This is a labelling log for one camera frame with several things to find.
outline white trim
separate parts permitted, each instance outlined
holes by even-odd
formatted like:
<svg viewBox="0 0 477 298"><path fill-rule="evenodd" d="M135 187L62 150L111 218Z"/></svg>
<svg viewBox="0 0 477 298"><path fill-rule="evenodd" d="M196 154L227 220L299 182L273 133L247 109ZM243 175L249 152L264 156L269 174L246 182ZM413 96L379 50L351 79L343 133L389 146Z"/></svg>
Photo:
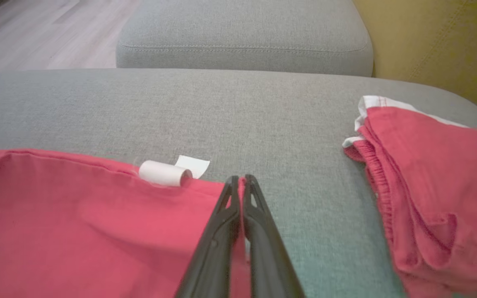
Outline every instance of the white trim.
<svg viewBox="0 0 477 298"><path fill-rule="evenodd" d="M341 144L341 146L343 148L351 147L352 143L354 143L356 141L363 141L363 140L365 140L365 138L363 136L346 138L345 141L343 141L343 144Z"/></svg>
<svg viewBox="0 0 477 298"><path fill-rule="evenodd" d="M427 115L428 117L435 119L443 124L468 128L468 126L464 126L463 124L459 124L456 122L443 119L441 117L423 113L417 110L416 108L414 108L411 104L407 104L397 100L392 100L391 98L387 98L383 96L362 96L362 98L360 99L360 102L358 103L358 110L360 111L360 117L363 117L363 119L360 119L360 117L356 119L356 121L354 122L355 128L357 126L357 121L358 121L358 128L364 125L364 120L367 117L367 109L375 108L375 107L394 107L394 108L409 110L409 111L413 111L423 115Z"/></svg>

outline white fabric label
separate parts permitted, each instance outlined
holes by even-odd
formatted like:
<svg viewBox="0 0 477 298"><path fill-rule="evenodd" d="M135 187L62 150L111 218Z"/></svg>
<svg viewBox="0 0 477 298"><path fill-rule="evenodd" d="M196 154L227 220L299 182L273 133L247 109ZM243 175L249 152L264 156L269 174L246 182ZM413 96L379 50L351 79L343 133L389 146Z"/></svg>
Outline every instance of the white fabric label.
<svg viewBox="0 0 477 298"><path fill-rule="evenodd" d="M152 160L142 163L139 175L144 181L164 186L180 186L184 177L192 177L187 168Z"/></svg>
<svg viewBox="0 0 477 298"><path fill-rule="evenodd" d="M209 163L210 161L207 160L199 160L195 158L190 158L185 155L180 155L180 157L178 157L178 161L176 161L175 166L190 170L193 173L193 178L198 179L202 177L202 175L205 173L205 171L209 167Z"/></svg>

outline red fabric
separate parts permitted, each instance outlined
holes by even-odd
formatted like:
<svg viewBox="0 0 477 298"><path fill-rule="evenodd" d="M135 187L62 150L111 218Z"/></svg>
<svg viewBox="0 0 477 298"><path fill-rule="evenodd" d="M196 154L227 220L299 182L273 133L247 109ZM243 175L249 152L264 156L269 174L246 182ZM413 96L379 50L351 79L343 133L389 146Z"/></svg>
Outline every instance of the red fabric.
<svg viewBox="0 0 477 298"><path fill-rule="evenodd" d="M128 164L0 151L0 297L172 297L222 188L157 188ZM234 256L233 296L248 296Z"/></svg>
<svg viewBox="0 0 477 298"><path fill-rule="evenodd" d="M396 272L412 298L477 293L477 130L367 109L364 159Z"/></svg>

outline sofa armrest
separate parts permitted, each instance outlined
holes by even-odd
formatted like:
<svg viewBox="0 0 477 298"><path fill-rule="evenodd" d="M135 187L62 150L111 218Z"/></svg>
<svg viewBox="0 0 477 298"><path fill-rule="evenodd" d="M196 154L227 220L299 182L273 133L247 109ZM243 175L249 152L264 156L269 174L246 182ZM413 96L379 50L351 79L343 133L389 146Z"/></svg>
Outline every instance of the sofa armrest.
<svg viewBox="0 0 477 298"><path fill-rule="evenodd" d="M376 77L443 88L477 104L477 0L354 0Z"/></svg>

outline sofa cushion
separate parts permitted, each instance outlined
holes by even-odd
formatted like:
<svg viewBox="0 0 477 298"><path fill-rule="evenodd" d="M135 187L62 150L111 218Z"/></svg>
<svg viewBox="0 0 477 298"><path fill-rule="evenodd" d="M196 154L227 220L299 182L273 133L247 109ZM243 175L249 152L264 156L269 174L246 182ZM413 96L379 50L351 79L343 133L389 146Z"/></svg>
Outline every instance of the sofa cushion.
<svg viewBox="0 0 477 298"><path fill-rule="evenodd" d="M371 76L373 49L352 0L142 0L117 67Z"/></svg>
<svg viewBox="0 0 477 298"><path fill-rule="evenodd" d="M210 160L202 177L254 174L308 297L403 297L363 165L341 148L357 104L381 94L477 127L452 93L364 77L232 70L0 74L0 149L140 164Z"/></svg>

